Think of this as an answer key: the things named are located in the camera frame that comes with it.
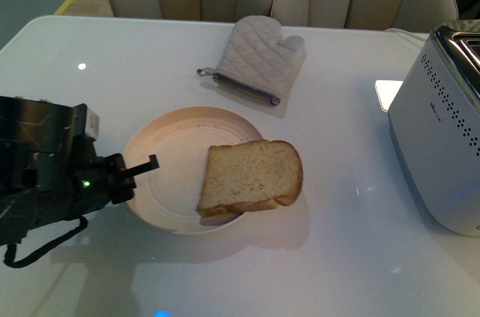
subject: toaster logo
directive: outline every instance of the toaster logo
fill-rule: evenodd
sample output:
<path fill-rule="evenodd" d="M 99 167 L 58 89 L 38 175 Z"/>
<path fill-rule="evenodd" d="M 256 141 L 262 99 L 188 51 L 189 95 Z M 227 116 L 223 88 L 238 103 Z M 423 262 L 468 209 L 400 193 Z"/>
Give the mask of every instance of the toaster logo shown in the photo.
<path fill-rule="evenodd" d="M 430 107 L 432 108 L 432 111 L 435 114 L 435 117 L 438 120 L 438 122 L 442 122 L 442 119 L 440 118 L 440 116 L 438 116 L 437 109 L 435 108 L 435 103 L 430 102 Z"/>

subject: bread crust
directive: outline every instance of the bread crust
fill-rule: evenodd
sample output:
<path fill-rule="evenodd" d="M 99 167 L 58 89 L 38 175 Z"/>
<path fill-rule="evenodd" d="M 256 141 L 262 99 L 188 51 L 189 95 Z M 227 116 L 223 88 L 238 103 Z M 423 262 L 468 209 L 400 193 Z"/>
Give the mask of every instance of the bread crust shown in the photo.
<path fill-rule="evenodd" d="M 211 199 L 212 194 L 219 193 L 215 188 L 212 187 L 214 182 L 212 182 L 215 178 L 219 175 L 222 177 L 229 176 L 229 174 L 236 173 L 239 169 L 249 169 L 247 163 L 242 162 L 243 164 L 239 167 L 236 165 L 235 157 L 234 160 L 226 162 L 227 167 L 225 170 L 221 170 L 221 172 L 215 171 L 215 164 L 216 163 L 225 163 L 225 159 L 227 156 L 225 152 L 234 148 L 238 150 L 239 153 L 248 153 L 250 152 L 250 148 L 259 148 L 262 149 L 265 147 L 266 149 L 271 149 L 270 153 L 280 153 L 279 151 L 287 151 L 288 154 L 288 168 L 289 170 L 285 173 L 291 175 L 294 174 L 295 176 L 290 176 L 291 178 L 295 178 L 295 180 L 286 187 L 288 191 L 286 193 L 280 194 L 272 194 L 270 191 L 262 191 L 261 196 L 258 198 L 253 198 L 253 201 L 232 201 L 228 203 L 217 203 L 215 205 L 208 205 L 206 203 L 206 199 Z M 220 214 L 241 214 L 244 212 L 253 212 L 253 211 L 264 211 L 264 210 L 271 210 L 275 209 L 277 206 L 290 206 L 292 205 L 301 192 L 302 183 L 303 183 L 303 166 L 302 160 L 300 158 L 299 153 L 297 150 L 291 145 L 289 142 L 282 141 L 282 140 L 275 140 L 275 141 L 268 141 L 268 140 L 256 140 L 256 141 L 249 141 L 244 142 L 239 145 L 221 145 L 221 146 L 211 146 L 208 150 L 208 159 L 207 159 L 207 166 L 206 166 L 206 173 L 205 179 L 202 186 L 202 195 L 200 197 L 199 204 L 197 206 L 197 211 L 201 215 L 201 217 L 213 217 Z M 263 159 L 263 166 L 267 165 L 271 169 L 275 169 L 277 167 L 275 164 L 278 162 L 275 159 L 275 156 L 271 157 L 272 161 L 266 160 L 264 156 L 255 157 L 256 159 Z M 285 173 L 274 174 L 276 178 L 281 178 L 282 175 Z M 275 184 L 280 184 L 282 181 L 270 181 Z M 245 186 L 250 186 L 250 190 L 254 192 L 252 194 L 258 193 L 258 190 L 262 189 L 262 180 L 259 179 L 258 181 L 245 181 L 244 184 L 239 182 L 240 186 L 238 186 L 238 190 L 245 191 Z"/>

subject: blue light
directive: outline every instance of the blue light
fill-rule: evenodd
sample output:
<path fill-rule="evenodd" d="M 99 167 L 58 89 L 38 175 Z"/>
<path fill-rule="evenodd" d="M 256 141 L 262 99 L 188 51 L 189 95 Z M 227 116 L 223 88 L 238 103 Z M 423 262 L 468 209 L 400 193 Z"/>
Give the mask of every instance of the blue light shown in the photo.
<path fill-rule="evenodd" d="M 169 317 L 170 312 L 169 311 L 155 311 L 155 314 L 153 317 Z"/>

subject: black cable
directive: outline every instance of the black cable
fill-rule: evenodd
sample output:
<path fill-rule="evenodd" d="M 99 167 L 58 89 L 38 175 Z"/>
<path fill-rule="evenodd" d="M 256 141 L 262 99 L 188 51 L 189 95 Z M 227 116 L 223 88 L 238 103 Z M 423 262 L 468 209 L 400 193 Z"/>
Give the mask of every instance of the black cable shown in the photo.
<path fill-rule="evenodd" d="M 33 262 L 37 261 L 40 257 L 46 255 L 50 250 L 53 250 L 58 245 L 64 243 L 66 240 L 69 240 L 74 235 L 83 231 L 88 225 L 89 222 L 84 216 L 80 216 L 80 224 L 71 231 L 65 233 L 64 235 L 56 238 L 55 240 L 50 241 L 49 243 L 43 245 L 38 250 L 35 250 L 30 255 L 26 256 L 24 259 L 15 262 L 15 255 L 17 254 L 17 245 L 9 244 L 7 245 L 7 252 L 5 253 L 4 263 L 8 267 L 12 268 L 24 268 L 28 265 L 31 265 Z"/>

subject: oven mitt hanging loop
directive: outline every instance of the oven mitt hanging loop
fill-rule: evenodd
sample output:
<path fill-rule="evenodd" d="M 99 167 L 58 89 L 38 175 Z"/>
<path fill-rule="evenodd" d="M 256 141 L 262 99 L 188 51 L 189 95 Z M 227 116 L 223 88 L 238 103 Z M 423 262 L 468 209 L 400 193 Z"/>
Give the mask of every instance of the oven mitt hanging loop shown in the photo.
<path fill-rule="evenodd" d="M 304 39 L 281 35 L 281 24 L 267 16 L 247 16 L 233 27 L 217 68 L 199 68 L 221 85 L 278 105 L 292 88 L 306 56 Z"/>

